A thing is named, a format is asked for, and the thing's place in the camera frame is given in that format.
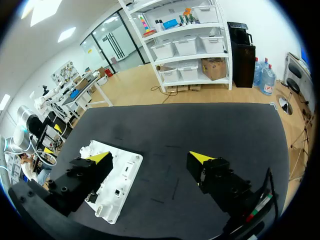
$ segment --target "black office chair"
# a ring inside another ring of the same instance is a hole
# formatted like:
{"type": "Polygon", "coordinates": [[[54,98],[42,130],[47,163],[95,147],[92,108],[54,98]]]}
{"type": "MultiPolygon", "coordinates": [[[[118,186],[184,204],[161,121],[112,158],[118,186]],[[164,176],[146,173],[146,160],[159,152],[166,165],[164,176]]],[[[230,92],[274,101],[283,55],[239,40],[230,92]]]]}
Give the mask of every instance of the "black office chair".
{"type": "MultiPolygon", "coordinates": [[[[288,68],[289,68],[290,72],[292,72],[298,79],[302,78],[301,72],[292,63],[289,63],[289,67],[288,68]]],[[[292,109],[292,106],[290,104],[290,99],[292,97],[292,91],[295,92],[296,94],[299,94],[300,93],[300,88],[299,88],[298,84],[291,78],[288,78],[286,80],[286,85],[284,84],[284,86],[286,86],[286,87],[288,87],[290,89],[290,94],[289,94],[287,99],[285,99],[284,97],[280,97],[279,98],[279,104],[280,104],[281,108],[283,109],[283,111],[286,114],[292,115],[293,109],[292,109]]]]}

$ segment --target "desk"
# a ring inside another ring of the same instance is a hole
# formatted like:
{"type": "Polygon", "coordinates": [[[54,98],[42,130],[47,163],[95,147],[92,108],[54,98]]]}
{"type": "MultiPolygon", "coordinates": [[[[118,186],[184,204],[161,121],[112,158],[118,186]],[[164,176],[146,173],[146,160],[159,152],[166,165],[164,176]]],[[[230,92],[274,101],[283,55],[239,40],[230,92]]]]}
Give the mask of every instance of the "desk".
{"type": "Polygon", "coordinates": [[[104,104],[104,103],[108,103],[109,104],[109,107],[113,107],[113,104],[111,103],[110,99],[107,97],[107,95],[104,93],[104,91],[101,89],[101,87],[99,86],[99,84],[97,83],[97,81],[99,80],[100,78],[96,77],[94,80],[90,81],[89,84],[87,86],[85,86],[83,89],[80,90],[80,92],[78,93],[78,95],[75,97],[75,98],[71,98],[71,97],[68,97],[63,103],[62,103],[62,106],[66,106],[69,111],[77,118],[77,119],[80,119],[80,117],[77,115],[77,113],[75,113],[71,108],[70,108],[70,104],[73,104],[73,103],[77,103],[84,111],[86,111],[88,108],[82,104],[80,100],[80,98],[82,97],[82,95],[88,90],[90,89],[93,85],[96,87],[96,89],[99,91],[99,93],[101,94],[101,96],[103,97],[104,101],[97,101],[97,102],[92,102],[92,103],[89,103],[88,106],[89,108],[92,106],[92,105],[95,105],[95,104],[104,104]]]}
{"type": "MultiPolygon", "coordinates": [[[[202,194],[189,174],[188,151],[223,157],[252,191],[271,167],[282,212],[289,179],[286,136],[269,104],[201,103],[117,106],[89,109],[69,135],[52,169],[56,180],[79,150],[96,140],[143,155],[131,191],[115,225],[97,218],[84,202],[69,218],[114,235],[207,240],[222,233],[229,216],[202,194]]],[[[265,217],[268,227],[274,208],[265,217]]]]}

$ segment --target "glass door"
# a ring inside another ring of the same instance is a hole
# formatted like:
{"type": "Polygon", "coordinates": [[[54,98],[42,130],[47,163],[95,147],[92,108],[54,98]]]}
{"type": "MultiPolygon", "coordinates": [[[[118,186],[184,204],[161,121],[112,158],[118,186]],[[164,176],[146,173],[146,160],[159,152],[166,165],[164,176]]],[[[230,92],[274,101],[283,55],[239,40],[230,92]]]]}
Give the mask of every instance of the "glass door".
{"type": "Polygon", "coordinates": [[[116,72],[144,64],[117,13],[105,20],[92,34],[116,72]]]}
{"type": "Polygon", "coordinates": [[[95,71],[103,67],[105,69],[110,68],[110,70],[112,71],[110,64],[102,53],[102,50],[96,44],[94,38],[91,35],[88,36],[80,46],[85,53],[83,66],[84,69],[90,68],[91,71],[95,71]]]}

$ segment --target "white table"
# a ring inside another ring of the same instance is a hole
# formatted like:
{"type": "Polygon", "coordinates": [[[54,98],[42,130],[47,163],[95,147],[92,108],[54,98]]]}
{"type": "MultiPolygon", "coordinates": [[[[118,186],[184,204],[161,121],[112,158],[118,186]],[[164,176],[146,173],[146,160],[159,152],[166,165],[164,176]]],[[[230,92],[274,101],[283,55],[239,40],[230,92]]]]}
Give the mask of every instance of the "white table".
{"type": "Polygon", "coordinates": [[[78,116],[78,114],[73,111],[70,107],[71,104],[73,103],[77,103],[84,111],[87,111],[88,108],[91,108],[93,105],[96,104],[105,104],[108,103],[109,107],[113,107],[114,105],[112,104],[112,102],[110,101],[110,99],[107,97],[107,95],[104,93],[104,91],[101,89],[101,87],[99,86],[99,84],[97,83],[97,81],[100,78],[96,77],[94,80],[92,80],[84,89],[82,89],[80,91],[80,93],[74,98],[74,99],[70,99],[70,97],[64,101],[64,103],[62,104],[62,106],[66,106],[69,111],[77,118],[80,119],[80,117],[78,116]],[[92,86],[95,86],[95,88],[99,91],[99,93],[101,94],[101,96],[103,97],[103,101],[96,101],[96,102],[91,102],[88,103],[87,105],[84,104],[83,101],[83,94],[86,93],[92,86]]]}

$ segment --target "blue box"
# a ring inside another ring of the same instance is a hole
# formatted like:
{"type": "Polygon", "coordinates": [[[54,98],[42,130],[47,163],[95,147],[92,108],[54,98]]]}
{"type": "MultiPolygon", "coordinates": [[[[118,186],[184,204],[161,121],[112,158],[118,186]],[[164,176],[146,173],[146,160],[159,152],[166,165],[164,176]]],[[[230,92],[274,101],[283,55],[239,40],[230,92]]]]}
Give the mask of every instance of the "blue box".
{"type": "Polygon", "coordinates": [[[178,25],[178,22],[176,19],[172,19],[170,21],[167,21],[167,22],[164,22],[163,23],[163,26],[165,29],[169,29],[169,28],[172,28],[174,26],[178,25]]]}

